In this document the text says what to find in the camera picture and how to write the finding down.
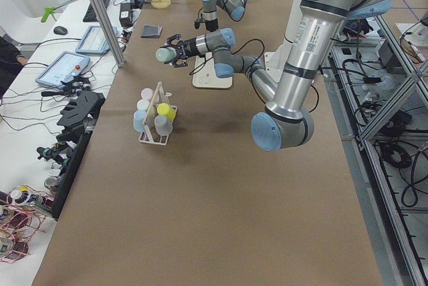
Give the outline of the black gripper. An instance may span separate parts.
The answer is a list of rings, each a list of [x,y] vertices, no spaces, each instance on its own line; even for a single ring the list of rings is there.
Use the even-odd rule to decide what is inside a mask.
[[[187,59],[199,55],[195,37],[182,40],[180,34],[174,34],[167,38],[165,45],[173,47],[177,53],[175,61],[170,63],[174,68],[188,66]]]
[[[207,31],[217,31],[218,30],[218,20],[205,20],[205,28]]]

